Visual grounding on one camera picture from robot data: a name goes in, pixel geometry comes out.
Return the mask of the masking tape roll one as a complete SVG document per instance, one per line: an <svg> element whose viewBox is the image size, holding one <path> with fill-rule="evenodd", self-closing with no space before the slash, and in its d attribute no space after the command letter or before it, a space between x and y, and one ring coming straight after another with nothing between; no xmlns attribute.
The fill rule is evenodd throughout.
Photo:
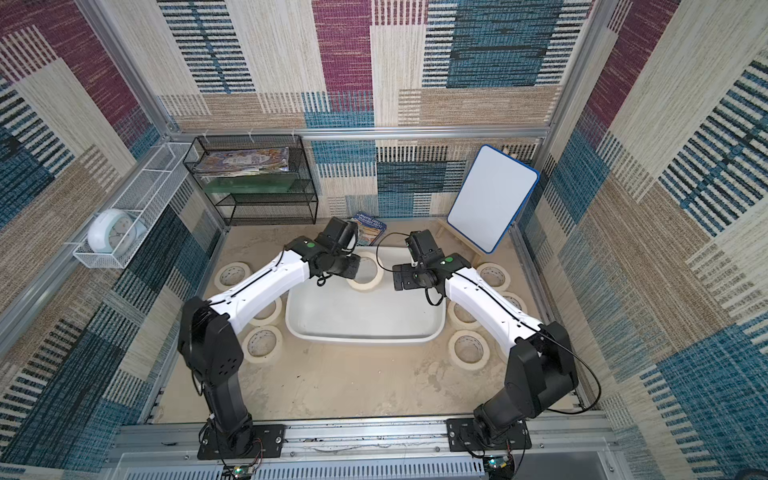
<svg viewBox="0 0 768 480"><path fill-rule="evenodd" d="M244 262L231 262L222 266L214 275L214 285L223 292L239 284L252 274L251 268Z"/></svg>

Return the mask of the masking tape roll eight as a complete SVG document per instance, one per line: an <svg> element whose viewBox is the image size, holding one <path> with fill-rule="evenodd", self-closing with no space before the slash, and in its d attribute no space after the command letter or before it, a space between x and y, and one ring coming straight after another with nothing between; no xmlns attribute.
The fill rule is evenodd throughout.
<svg viewBox="0 0 768 480"><path fill-rule="evenodd" d="M384 270L378 264L376 256L370 251L358 253L360 258L359 268L352 279L348 279L348 285L358 292L370 292L375 289L383 279Z"/></svg>

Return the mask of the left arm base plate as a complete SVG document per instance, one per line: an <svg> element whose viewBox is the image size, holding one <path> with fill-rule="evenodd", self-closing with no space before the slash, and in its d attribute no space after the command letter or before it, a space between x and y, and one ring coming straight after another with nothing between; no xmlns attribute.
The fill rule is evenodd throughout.
<svg viewBox="0 0 768 480"><path fill-rule="evenodd" d="M198 435L198 460L275 459L282 453L284 424L252 424L231 436L209 420Z"/></svg>

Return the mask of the masking tape roll five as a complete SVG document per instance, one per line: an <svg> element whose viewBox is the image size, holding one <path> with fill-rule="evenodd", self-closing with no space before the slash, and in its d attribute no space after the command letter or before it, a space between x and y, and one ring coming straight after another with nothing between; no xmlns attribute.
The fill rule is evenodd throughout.
<svg viewBox="0 0 768 480"><path fill-rule="evenodd" d="M255 327L272 325L279 320L282 312L283 301L281 297L277 297L274 301L255 314L249 321L249 324Z"/></svg>

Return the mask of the masking tape roll nine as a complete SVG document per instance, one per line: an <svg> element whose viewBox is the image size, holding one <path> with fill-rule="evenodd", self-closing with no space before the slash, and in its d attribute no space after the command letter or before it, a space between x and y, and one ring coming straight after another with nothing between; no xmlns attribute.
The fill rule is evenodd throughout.
<svg viewBox="0 0 768 480"><path fill-rule="evenodd" d="M482 370L489 361L490 353L487 341L476 331L456 331L448 343L451 362L467 371Z"/></svg>

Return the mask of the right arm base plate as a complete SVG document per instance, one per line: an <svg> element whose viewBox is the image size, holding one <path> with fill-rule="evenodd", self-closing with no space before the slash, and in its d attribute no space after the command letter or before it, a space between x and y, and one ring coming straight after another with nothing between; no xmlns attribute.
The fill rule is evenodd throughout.
<svg viewBox="0 0 768 480"><path fill-rule="evenodd" d="M522 451L532 446L523 422L514 423L498 434L483 432L479 424L470 418L448 418L444 424L451 452L479 455L483 451Z"/></svg>

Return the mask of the masking tape roll three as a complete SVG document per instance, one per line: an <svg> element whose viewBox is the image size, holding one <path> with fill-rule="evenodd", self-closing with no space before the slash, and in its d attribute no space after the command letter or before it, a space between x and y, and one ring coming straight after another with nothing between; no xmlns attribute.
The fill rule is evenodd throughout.
<svg viewBox="0 0 768 480"><path fill-rule="evenodd" d="M527 305L524 302L524 300L519 297L517 294L509 291L504 291L501 293L501 295L509 301L516 309L520 310L524 314L528 313Z"/></svg>

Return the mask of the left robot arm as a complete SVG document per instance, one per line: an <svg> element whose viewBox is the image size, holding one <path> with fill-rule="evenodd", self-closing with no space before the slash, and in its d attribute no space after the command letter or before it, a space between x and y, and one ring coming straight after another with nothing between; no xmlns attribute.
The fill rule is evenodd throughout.
<svg viewBox="0 0 768 480"><path fill-rule="evenodd" d="M284 293L316 278L352 279L360 257L355 233L298 237L264 267L209 299L193 297L181 311L177 350L209 409L198 454L244 458L257 452L257 437L239 383L244 352L238 335L257 313Z"/></svg>

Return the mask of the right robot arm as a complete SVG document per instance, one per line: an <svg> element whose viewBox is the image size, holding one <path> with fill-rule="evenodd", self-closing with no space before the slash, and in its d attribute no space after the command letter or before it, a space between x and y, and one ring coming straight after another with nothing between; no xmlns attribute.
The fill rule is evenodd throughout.
<svg viewBox="0 0 768 480"><path fill-rule="evenodd" d="M570 337L558 323L543 324L510 303L459 256L426 265L392 267L394 289L434 289L466 310L506 349L503 387L473 412L475 435L485 445L522 420L532 419L579 384Z"/></svg>

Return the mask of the masking tape roll six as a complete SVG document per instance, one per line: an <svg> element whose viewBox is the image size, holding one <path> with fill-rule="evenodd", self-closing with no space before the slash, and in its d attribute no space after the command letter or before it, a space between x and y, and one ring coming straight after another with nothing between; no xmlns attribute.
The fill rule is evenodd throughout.
<svg viewBox="0 0 768 480"><path fill-rule="evenodd" d="M284 339L274 326L262 326L250 331L241 343L244 359L251 364L268 364L282 353Z"/></svg>

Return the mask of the masking tape roll four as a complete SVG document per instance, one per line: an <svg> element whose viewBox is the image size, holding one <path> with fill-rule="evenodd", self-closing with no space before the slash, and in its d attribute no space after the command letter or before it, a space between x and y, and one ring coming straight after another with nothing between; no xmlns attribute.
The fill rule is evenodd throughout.
<svg viewBox="0 0 768 480"><path fill-rule="evenodd" d="M450 301L447 306L447 315L450 323L456 330L478 330L480 323L458 303Z"/></svg>

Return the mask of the masking tape roll eleven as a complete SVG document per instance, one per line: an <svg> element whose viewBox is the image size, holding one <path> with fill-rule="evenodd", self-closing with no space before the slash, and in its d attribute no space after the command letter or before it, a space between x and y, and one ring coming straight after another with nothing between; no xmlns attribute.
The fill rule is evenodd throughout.
<svg viewBox="0 0 768 480"><path fill-rule="evenodd" d="M486 262L478 265L476 270L478 275L497 291L506 291L510 286L510 273L497 263Z"/></svg>

